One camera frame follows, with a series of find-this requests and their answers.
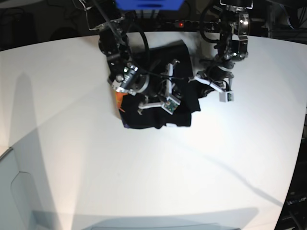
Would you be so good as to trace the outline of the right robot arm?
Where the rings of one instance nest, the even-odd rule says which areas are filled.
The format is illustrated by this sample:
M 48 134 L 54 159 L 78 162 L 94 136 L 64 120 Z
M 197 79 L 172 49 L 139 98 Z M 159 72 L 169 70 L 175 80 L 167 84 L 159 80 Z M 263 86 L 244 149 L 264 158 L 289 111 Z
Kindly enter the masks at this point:
M 81 0 L 88 28 L 99 34 L 98 45 L 109 67 L 108 82 L 122 117 L 187 111 L 179 75 L 186 56 L 184 43 L 150 48 L 133 14 L 113 0 Z

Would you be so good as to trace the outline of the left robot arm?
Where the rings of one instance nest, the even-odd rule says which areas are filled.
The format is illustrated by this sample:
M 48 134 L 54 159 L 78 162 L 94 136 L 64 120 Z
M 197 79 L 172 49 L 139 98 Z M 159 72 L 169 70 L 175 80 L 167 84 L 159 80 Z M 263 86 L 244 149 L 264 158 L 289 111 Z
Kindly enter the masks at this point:
M 200 98 L 213 91 L 231 95 L 232 69 L 248 57 L 248 11 L 252 8 L 251 0 L 211 0 L 201 12 L 200 35 L 214 45 L 217 54 L 201 59 L 204 69 L 191 79 Z

